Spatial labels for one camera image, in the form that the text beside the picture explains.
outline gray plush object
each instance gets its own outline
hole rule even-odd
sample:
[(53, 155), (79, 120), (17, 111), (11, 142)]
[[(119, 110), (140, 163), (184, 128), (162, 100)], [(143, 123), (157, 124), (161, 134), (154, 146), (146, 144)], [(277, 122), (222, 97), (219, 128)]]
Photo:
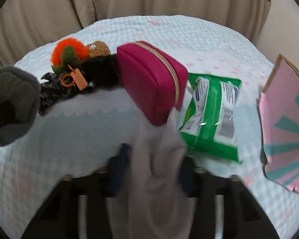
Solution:
[(0, 104), (11, 102), (17, 121), (0, 128), (0, 147), (29, 131), (39, 108), (40, 92), (40, 84), (33, 75), (15, 67), (0, 68)]

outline orange fluffy ball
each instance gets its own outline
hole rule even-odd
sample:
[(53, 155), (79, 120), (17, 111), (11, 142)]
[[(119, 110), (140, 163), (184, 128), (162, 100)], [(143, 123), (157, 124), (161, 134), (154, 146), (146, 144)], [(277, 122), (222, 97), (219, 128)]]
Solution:
[(59, 66), (61, 65), (61, 53), (62, 50), (67, 47), (68, 45), (71, 45), (75, 52), (77, 53), (77, 57), (81, 61), (86, 61), (89, 58), (89, 49), (88, 47), (84, 46), (84, 44), (81, 41), (78, 41), (75, 38), (69, 37), (61, 40), (54, 48), (52, 55), (51, 55), (51, 63), (53, 66)]

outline pink pouch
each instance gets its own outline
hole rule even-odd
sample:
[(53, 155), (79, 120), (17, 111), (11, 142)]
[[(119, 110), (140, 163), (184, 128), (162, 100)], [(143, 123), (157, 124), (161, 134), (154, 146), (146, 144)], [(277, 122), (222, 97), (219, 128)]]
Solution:
[(117, 61), (126, 91), (153, 125), (181, 108), (188, 78), (181, 63), (144, 41), (119, 46)]

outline barcode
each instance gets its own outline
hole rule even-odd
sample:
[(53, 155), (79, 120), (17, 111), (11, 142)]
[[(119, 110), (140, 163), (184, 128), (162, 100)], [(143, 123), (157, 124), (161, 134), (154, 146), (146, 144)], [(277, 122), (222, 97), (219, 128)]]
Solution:
[(229, 108), (222, 108), (221, 121), (218, 126), (217, 134), (219, 136), (232, 139), (234, 137), (234, 122), (232, 119), (233, 111)]

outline plastic packaging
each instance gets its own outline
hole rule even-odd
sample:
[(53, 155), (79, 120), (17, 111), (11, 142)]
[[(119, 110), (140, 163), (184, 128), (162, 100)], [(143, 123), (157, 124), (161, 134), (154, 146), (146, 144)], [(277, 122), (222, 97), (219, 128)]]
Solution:
[(194, 90), (180, 132), (190, 149), (239, 161), (233, 111), (241, 80), (209, 74), (189, 74)]

